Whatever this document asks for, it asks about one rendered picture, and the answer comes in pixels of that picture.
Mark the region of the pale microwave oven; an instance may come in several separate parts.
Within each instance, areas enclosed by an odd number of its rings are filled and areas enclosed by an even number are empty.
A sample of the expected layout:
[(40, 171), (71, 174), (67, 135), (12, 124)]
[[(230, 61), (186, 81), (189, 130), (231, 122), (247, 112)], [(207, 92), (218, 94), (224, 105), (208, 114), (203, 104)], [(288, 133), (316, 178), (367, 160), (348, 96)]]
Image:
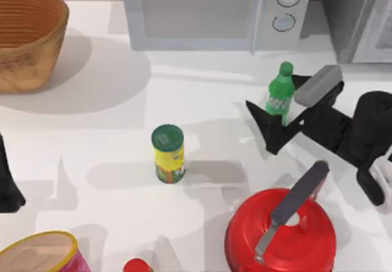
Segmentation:
[[(295, 48), (300, 39), (308, 2), (309, 0), (301, 0), (294, 7), (285, 8), (281, 7), (277, 0), (264, 0), (255, 52)], [(272, 27), (273, 19), (286, 13), (295, 17), (294, 28), (287, 32), (275, 31)]]

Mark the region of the pink can with yellow rim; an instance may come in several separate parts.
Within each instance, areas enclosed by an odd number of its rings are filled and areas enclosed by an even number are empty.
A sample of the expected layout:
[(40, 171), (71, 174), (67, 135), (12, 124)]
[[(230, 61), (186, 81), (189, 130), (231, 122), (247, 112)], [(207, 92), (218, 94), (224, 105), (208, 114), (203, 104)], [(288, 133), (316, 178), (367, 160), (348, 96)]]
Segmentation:
[(59, 230), (36, 233), (0, 251), (0, 272), (92, 272), (77, 239)]

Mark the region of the green bottle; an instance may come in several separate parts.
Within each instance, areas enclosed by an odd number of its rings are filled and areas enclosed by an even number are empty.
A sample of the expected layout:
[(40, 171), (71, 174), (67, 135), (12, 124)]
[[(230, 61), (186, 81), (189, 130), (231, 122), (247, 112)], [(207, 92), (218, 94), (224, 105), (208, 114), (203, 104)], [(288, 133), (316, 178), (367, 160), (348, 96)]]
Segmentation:
[(270, 82), (265, 110), (270, 115), (279, 115), (282, 125), (287, 124), (287, 115), (295, 93), (292, 80), (293, 64), (285, 61), (280, 64), (278, 75)]

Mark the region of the red capped bottle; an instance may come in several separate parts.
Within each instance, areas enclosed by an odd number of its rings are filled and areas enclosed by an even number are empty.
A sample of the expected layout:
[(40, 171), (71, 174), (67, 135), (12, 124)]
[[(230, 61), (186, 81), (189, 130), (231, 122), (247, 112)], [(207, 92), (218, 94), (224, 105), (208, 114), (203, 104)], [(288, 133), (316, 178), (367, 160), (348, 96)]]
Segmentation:
[(133, 258), (124, 265), (122, 272), (154, 272), (154, 270), (143, 259)]

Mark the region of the woven wooden basket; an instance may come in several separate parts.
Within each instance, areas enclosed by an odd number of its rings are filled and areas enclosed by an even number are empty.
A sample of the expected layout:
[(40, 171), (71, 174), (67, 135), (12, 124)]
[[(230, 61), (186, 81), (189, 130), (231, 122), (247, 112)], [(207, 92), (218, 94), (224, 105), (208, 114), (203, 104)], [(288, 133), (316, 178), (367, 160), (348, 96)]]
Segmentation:
[(47, 84), (68, 19), (64, 0), (0, 0), (0, 94), (27, 93)]

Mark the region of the yellow and green can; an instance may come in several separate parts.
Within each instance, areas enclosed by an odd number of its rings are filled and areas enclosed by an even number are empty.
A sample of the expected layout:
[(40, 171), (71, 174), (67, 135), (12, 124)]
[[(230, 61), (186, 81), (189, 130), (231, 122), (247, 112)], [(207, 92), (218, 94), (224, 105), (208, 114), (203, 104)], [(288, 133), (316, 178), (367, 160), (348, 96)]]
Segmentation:
[(184, 174), (184, 134), (174, 124), (163, 124), (151, 134), (156, 176), (164, 183), (180, 181)]

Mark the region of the microwave door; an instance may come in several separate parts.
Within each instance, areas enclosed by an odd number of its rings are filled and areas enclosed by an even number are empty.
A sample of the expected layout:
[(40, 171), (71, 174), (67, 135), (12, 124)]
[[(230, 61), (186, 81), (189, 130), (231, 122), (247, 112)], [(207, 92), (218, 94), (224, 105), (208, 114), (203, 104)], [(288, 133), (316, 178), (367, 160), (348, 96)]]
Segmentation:
[(124, 0), (134, 50), (255, 48), (258, 0)]

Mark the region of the pale grey rounded box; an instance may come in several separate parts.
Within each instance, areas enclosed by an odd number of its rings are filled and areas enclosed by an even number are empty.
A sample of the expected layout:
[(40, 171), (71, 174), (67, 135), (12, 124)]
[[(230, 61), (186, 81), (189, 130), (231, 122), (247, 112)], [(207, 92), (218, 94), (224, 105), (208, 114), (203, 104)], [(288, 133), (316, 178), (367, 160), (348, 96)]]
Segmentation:
[(338, 65), (325, 65), (296, 90), (294, 100), (304, 107), (311, 108), (341, 81), (341, 68)]

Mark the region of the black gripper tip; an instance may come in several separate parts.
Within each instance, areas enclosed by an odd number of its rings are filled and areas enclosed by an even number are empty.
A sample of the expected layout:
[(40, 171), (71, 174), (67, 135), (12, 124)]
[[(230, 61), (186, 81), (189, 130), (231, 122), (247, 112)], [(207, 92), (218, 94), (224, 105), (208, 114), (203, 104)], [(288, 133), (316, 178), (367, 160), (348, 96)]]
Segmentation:
[(16, 213), (25, 204), (26, 199), (10, 172), (4, 139), (0, 134), (0, 213)]

